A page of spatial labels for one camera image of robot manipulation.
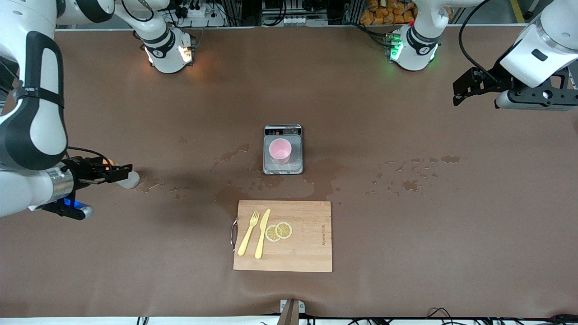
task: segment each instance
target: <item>lemon slice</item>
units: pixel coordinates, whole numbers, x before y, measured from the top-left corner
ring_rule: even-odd
[[[272,225],[267,227],[267,229],[265,230],[265,237],[267,237],[267,239],[270,242],[277,242],[279,241],[279,236],[277,236],[277,232],[275,231],[275,229],[277,229],[277,225]]]
[[[279,236],[279,238],[287,239],[293,233],[293,228],[291,228],[290,224],[283,221],[277,224],[277,226],[275,227],[275,232],[277,233],[277,236]]]

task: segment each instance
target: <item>wooden cutting board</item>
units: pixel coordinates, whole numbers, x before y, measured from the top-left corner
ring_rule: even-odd
[[[271,209],[267,227],[285,221],[293,233],[287,239],[271,242],[265,238],[263,256],[255,258],[261,235],[263,214]],[[245,255],[237,251],[249,229],[249,219],[259,211],[259,222],[251,232]],[[239,201],[238,235],[233,269],[255,271],[331,272],[331,202],[317,201]]]

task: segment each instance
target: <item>knife handle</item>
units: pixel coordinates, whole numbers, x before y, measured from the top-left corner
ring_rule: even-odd
[[[257,249],[255,250],[255,258],[258,260],[263,256],[263,241],[265,240],[265,231],[261,231],[261,236],[259,236],[259,243],[257,244]]]
[[[239,251],[237,252],[237,254],[239,256],[245,255],[245,251],[247,250],[247,245],[249,244],[249,238],[251,238],[251,231],[252,230],[253,230],[253,227],[249,227],[249,229],[247,230],[247,233],[245,234],[245,237],[243,237],[243,241],[241,242],[241,246],[239,246]]]

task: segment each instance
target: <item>brown table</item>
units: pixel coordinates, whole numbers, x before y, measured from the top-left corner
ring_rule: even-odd
[[[468,28],[466,46],[489,67],[519,30]],[[578,313],[577,112],[453,107],[457,32],[410,73],[356,29],[206,31],[174,75],[129,32],[58,33],[70,144],[143,183],[82,190],[85,221],[1,219],[0,316],[251,315],[287,297],[317,316]],[[259,172],[270,123],[303,124],[303,175]],[[249,198],[330,200],[333,273],[233,271]]]

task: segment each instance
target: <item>yellow knife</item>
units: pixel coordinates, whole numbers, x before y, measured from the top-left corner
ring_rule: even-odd
[[[263,219],[261,219],[261,224],[259,224],[259,228],[261,229],[261,236],[259,236],[259,243],[257,244],[257,250],[255,250],[256,259],[259,259],[263,256],[263,241],[265,240],[265,230],[267,229],[267,221],[269,221],[270,213],[271,209],[267,209],[263,215]]]

